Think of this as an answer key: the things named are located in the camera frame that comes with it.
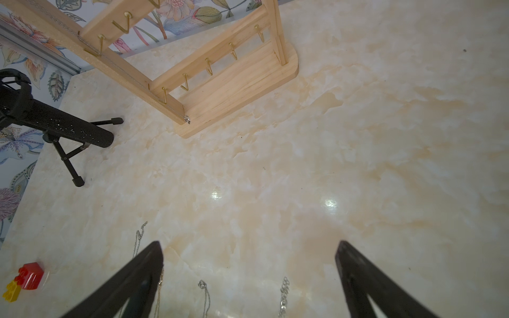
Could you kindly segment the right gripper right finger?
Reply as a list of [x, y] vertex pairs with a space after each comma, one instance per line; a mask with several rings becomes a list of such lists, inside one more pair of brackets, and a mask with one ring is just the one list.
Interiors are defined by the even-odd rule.
[[351, 317], [376, 317], [373, 300], [387, 317], [435, 317], [347, 241], [340, 241], [335, 262]]

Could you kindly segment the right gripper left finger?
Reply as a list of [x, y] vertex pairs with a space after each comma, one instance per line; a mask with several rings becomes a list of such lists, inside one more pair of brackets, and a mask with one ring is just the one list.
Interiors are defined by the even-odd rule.
[[163, 251], [153, 241], [65, 317], [148, 317], [163, 272]]

